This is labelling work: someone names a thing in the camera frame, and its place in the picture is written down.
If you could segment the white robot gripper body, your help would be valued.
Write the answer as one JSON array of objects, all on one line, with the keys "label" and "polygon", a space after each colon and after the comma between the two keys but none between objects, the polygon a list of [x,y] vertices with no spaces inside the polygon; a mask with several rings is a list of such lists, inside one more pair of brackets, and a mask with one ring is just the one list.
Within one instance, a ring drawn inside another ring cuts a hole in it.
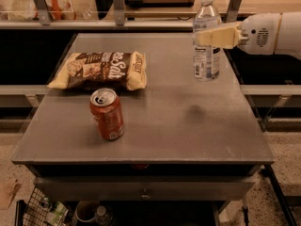
[{"label": "white robot gripper body", "polygon": [[279,13],[262,13],[249,16],[240,24],[243,40],[238,48],[250,55],[272,55],[276,46]]}]

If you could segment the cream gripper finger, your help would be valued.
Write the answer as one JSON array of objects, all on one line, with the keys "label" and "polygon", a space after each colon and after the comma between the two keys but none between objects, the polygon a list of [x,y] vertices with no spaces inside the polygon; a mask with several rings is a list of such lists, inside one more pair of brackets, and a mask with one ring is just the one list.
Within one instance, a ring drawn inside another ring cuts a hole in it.
[{"label": "cream gripper finger", "polygon": [[241,23],[242,22],[238,22],[238,21],[232,22],[232,23],[221,23],[220,26],[222,26],[222,27],[239,27],[239,26],[241,26]]},{"label": "cream gripper finger", "polygon": [[236,26],[216,27],[196,33],[197,45],[232,49],[239,44],[242,33]]}]

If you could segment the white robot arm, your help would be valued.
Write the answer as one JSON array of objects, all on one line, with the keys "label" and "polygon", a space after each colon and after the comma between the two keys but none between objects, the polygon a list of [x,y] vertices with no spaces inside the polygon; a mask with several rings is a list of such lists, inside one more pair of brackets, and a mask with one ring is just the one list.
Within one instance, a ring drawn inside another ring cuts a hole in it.
[{"label": "white robot arm", "polygon": [[301,59],[301,12],[259,13],[196,33],[198,45]]}]

